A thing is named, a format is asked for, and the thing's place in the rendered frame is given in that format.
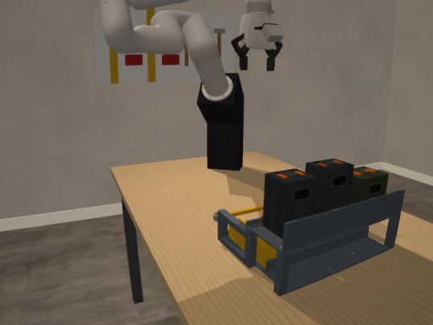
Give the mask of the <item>yellow open bin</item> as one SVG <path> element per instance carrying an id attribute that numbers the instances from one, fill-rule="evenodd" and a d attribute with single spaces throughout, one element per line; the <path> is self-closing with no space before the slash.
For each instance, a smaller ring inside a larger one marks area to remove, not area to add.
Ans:
<path id="1" fill-rule="evenodd" d="M 245 238 L 229 225 L 229 237 L 245 250 Z M 266 261 L 276 258 L 277 250 L 270 247 L 264 240 L 258 237 L 256 261 L 266 268 Z"/>

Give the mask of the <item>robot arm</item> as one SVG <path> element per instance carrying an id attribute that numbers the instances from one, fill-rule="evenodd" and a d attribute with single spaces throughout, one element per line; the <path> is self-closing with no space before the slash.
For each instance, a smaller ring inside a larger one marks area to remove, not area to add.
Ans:
<path id="1" fill-rule="evenodd" d="M 101 0 L 105 41 L 112 50 L 122 54 L 175 55 L 186 44 L 204 84 L 202 93 L 210 101 L 222 101 L 232 92 L 233 82 L 225 75 L 217 43 L 204 17 L 164 10 L 154 15 L 150 26 L 132 27 L 129 6 L 135 10 L 147 10 L 187 1 L 190 0 Z M 249 12 L 273 14 L 274 9 L 271 9 L 271 0 L 245 0 L 245 13 Z M 264 23 L 254 30 L 262 30 L 267 42 L 281 42 L 284 36 L 275 23 Z"/>

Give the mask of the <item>yellow bar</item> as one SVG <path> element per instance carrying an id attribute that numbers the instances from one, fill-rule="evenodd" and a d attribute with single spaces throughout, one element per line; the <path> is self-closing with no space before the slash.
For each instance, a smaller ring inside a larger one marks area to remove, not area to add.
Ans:
<path id="1" fill-rule="evenodd" d="M 258 207 L 254 207 L 254 208 L 247 208 L 247 209 L 243 209 L 240 211 L 235 211 L 235 212 L 230 212 L 233 216 L 239 216 L 239 215 L 244 215 L 247 213 L 251 213 L 251 212 L 258 212 L 263 210 L 263 205 L 262 206 L 258 206 Z"/>

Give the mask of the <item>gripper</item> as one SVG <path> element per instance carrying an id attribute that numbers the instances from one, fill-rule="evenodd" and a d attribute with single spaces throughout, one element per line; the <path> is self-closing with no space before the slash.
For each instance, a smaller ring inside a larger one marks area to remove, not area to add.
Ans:
<path id="1" fill-rule="evenodd" d="M 249 12 L 242 15 L 240 35 L 231 41 L 234 51 L 240 56 L 239 66 L 242 71 L 248 69 L 248 57 L 246 54 L 249 50 L 266 51 L 266 54 L 269 56 L 269 58 L 266 59 L 266 70 L 274 71 L 275 57 L 277 57 L 277 54 L 280 52 L 282 43 L 267 42 L 262 30 L 254 30 L 255 27 L 261 27 L 263 23 L 274 23 L 271 13 Z M 274 49 L 275 45 L 276 48 Z"/>

